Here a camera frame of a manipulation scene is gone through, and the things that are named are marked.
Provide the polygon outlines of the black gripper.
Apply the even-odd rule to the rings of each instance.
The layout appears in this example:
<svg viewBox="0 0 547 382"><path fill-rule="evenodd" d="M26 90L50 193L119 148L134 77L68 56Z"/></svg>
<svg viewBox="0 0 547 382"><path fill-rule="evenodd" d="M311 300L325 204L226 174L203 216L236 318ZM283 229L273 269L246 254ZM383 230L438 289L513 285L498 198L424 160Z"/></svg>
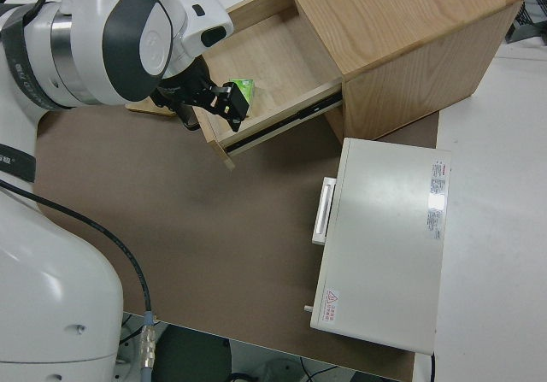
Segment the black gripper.
<svg viewBox="0 0 547 382"><path fill-rule="evenodd" d="M210 90L215 82L210 78L206 63L192 63L184 71L163 79L152 92L151 99L158 107L167 107L172 111L183 105L210 109L215 94ZM235 80L223 84L229 91L223 100L217 99L213 114L220 116L237 132L250 106L250 88L242 81Z"/></svg>

